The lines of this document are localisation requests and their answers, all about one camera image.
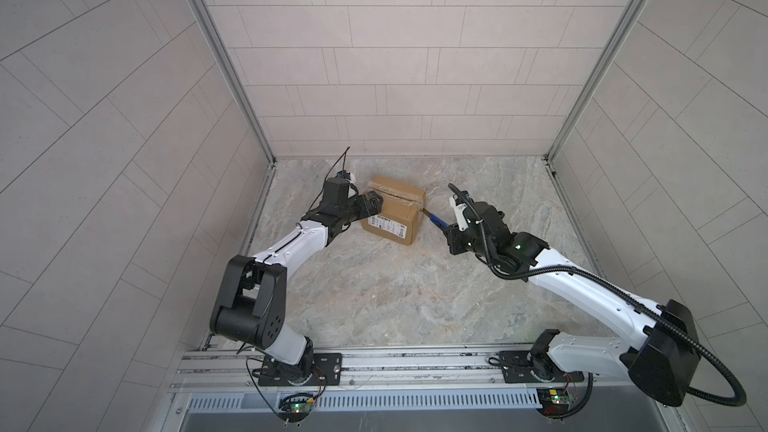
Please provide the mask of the brown cardboard express box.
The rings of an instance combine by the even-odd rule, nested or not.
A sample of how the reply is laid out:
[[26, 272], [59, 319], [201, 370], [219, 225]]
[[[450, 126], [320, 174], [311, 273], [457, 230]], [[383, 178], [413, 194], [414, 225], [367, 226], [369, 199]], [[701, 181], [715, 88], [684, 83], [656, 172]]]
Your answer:
[[378, 175], [369, 181], [366, 192], [378, 193], [383, 202], [377, 215], [363, 220], [362, 228], [396, 243], [412, 245], [421, 225], [426, 191]]

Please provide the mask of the blue utility knife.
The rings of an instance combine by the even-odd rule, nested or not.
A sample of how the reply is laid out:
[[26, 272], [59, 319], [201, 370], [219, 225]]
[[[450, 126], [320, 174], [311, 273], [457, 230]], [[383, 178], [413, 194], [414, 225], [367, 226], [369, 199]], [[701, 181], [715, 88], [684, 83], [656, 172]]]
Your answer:
[[444, 220], [442, 220], [441, 218], [439, 218], [437, 215], [431, 213], [426, 208], [423, 208], [422, 212], [425, 216], [428, 217], [430, 222], [434, 224], [441, 232], [445, 233], [449, 230], [450, 225], [446, 223]]

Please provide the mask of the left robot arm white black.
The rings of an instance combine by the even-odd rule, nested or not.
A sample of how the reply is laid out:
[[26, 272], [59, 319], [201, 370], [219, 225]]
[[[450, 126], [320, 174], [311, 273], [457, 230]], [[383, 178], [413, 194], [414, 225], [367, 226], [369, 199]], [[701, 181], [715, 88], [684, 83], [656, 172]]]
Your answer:
[[254, 256], [230, 259], [212, 309], [211, 333], [251, 345], [279, 363], [309, 367], [310, 339], [285, 324], [288, 281], [347, 226], [379, 214], [382, 206], [379, 193], [359, 191], [344, 175], [327, 179], [319, 204], [291, 233]]

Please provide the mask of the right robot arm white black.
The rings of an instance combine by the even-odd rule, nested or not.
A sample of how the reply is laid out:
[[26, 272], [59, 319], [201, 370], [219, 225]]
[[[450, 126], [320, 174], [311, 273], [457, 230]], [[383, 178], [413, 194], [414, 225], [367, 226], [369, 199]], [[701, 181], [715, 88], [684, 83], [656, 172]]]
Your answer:
[[527, 356], [536, 378], [607, 375], [629, 380], [664, 405], [683, 403], [704, 357], [685, 306], [636, 296], [574, 264], [546, 241], [510, 231], [503, 213], [486, 202], [453, 195], [450, 204], [456, 221], [440, 228], [451, 254], [473, 253], [502, 280], [532, 282], [553, 292], [613, 333], [581, 337], [545, 330]]

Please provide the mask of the white ventilation grille strip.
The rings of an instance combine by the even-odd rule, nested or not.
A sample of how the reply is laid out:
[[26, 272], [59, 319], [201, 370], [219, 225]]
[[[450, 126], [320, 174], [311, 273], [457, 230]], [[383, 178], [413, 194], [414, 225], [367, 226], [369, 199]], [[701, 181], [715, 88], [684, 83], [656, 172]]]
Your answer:
[[[193, 413], [269, 413], [279, 409], [278, 393], [196, 393], [187, 409]], [[324, 393], [313, 406], [319, 412], [411, 411], [411, 410], [506, 410], [540, 409], [534, 390], [427, 389], [427, 390], [337, 390]]]

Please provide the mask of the right green circuit board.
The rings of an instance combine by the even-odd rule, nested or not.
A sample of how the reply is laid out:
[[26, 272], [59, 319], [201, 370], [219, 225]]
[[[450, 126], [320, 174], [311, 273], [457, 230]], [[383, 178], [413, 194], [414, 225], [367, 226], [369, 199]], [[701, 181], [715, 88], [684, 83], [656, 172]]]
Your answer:
[[572, 396], [565, 389], [539, 388], [536, 393], [541, 405], [538, 412], [546, 417], [565, 414], [573, 402]]

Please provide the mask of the green circuit board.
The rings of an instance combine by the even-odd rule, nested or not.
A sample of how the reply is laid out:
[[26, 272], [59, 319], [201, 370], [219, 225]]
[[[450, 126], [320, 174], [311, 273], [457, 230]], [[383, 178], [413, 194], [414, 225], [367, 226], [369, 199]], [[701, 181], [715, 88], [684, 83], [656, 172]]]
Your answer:
[[317, 398], [311, 393], [296, 393], [282, 398], [278, 404], [279, 415], [284, 422], [299, 423], [313, 411]]
[[539, 388], [536, 393], [541, 405], [538, 412], [546, 417], [565, 414], [573, 402], [572, 396], [565, 389]]

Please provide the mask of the left green circuit board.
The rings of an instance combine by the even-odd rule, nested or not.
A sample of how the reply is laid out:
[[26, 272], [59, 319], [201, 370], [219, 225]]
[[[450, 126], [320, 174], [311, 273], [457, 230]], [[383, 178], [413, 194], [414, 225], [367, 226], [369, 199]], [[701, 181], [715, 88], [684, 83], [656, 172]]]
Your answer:
[[284, 422], [299, 423], [313, 411], [317, 398], [311, 393], [296, 393], [282, 398], [278, 404], [279, 415]]

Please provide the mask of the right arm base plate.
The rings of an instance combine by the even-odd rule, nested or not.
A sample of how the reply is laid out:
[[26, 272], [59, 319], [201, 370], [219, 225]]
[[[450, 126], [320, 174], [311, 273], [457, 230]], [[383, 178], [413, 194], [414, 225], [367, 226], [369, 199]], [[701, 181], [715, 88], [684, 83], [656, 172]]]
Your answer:
[[535, 364], [528, 351], [501, 351], [488, 362], [501, 369], [506, 383], [565, 383], [567, 380], [580, 383], [586, 379], [582, 372], [561, 371], [547, 357], [543, 364]]

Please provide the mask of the aluminium mounting rail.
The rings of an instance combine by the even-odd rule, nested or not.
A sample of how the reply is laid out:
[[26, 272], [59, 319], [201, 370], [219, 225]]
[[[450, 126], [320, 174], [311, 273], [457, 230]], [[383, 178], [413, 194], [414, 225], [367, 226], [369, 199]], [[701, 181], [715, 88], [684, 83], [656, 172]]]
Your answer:
[[[475, 389], [561, 386], [563, 377], [542, 382], [531, 372], [510, 370], [488, 362], [501, 352], [525, 358], [528, 344], [443, 345], [415, 347], [320, 348], [317, 366], [328, 380], [327, 390]], [[318, 379], [294, 383], [280, 376], [261, 353], [209, 349], [183, 355], [171, 379], [178, 392], [240, 392], [257, 385], [264, 392], [318, 390]]]

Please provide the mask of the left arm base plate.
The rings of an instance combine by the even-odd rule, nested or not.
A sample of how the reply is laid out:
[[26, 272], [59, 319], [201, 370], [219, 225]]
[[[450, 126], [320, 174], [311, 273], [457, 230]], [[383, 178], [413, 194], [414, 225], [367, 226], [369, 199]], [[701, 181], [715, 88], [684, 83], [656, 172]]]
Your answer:
[[266, 356], [256, 373], [260, 387], [337, 386], [340, 383], [343, 355], [314, 353], [297, 365], [289, 365]]

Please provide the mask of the right aluminium corner post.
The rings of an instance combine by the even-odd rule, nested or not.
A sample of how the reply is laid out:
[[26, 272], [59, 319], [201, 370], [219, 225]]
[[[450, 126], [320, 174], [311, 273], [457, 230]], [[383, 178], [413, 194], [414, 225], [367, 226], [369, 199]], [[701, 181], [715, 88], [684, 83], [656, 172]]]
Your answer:
[[612, 31], [608, 42], [598, 57], [593, 69], [591, 70], [585, 84], [581, 88], [573, 106], [566, 116], [566, 119], [554, 139], [554, 142], [544, 156], [548, 166], [554, 168], [554, 162], [563, 149], [566, 140], [575, 128], [579, 118], [589, 105], [594, 93], [597, 91], [600, 83], [606, 75], [611, 64], [614, 62], [618, 52], [628, 38], [633, 26], [638, 21], [642, 11], [649, 0], [629, 0], [624, 8], [619, 20]]

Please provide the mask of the aluminium corner post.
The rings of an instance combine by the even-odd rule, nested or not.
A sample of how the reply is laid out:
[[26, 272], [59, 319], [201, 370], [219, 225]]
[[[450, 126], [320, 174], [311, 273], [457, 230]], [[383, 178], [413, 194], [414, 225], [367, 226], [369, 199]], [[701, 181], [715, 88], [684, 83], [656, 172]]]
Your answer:
[[593, 69], [591, 70], [585, 84], [581, 88], [573, 106], [566, 116], [566, 119], [554, 139], [554, 142], [544, 156], [548, 166], [554, 168], [554, 162], [563, 149], [566, 140], [575, 128], [579, 118], [589, 105], [594, 93], [597, 91], [600, 83], [606, 75], [611, 64], [614, 62], [618, 52], [628, 38], [633, 26], [638, 21], [642, 11], [649, 0], [629, 0], [624, 8], [619, 20], [612, 31], [608, 42], [598, 57]]
[[205, 3], [205, 0], [187, 0], [187, 2], [197, 20], [203, 38], [211, 49], [211, 52], [217, 64], [219, 65], [222, 76], [230, 92], [232, 93], [234, 100], [244, 114], [246, 121], [252, 129], [257, 142], [259, 143], [262, 151], [264, 152], [264, 155], [266, 156], [268, 163], [272, 168], [274, 168], [277, 162], [276, 157], [271, 150], [262, 127], [258, 123], [257, 116], [254, 112], [252, 104], [247, 97], [242, 82], [238, 77], [237, 71], [235, 70], [233, 61], [222, 41], [219, 31], [216, 28], [213, 16], [207, 4]]

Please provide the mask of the left aluminium corner post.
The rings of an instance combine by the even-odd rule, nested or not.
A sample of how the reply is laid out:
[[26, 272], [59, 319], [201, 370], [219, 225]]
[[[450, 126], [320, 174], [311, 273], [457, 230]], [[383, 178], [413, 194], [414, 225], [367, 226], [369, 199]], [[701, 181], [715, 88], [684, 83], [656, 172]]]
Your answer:
[[222, 41], [219, 31], [216, 28], [213, 16], [207, 4], [205, 3], [205, 0], [187, 0], [187, 2], [197, 20], [203, 38], [211, 49], [211, 52], [217, 64], [219, 65], [222, 76], [230, 92], [232, 93], [234, 100], [244, 114], [246, 121], [252, 129], [257, 142], [259, 143], [262, 151], [264, 152], [264, 155], [266, 156], [268, 163], [272, 168], [274, 168], [277, 162], [276, 157], [271, 150], [262, 127], [258, 123], [257, 116], [254, 112], [252, 104], [247, 97], [242, 82], [238, 77], [237, 71], [235, 70], [233, 61]]

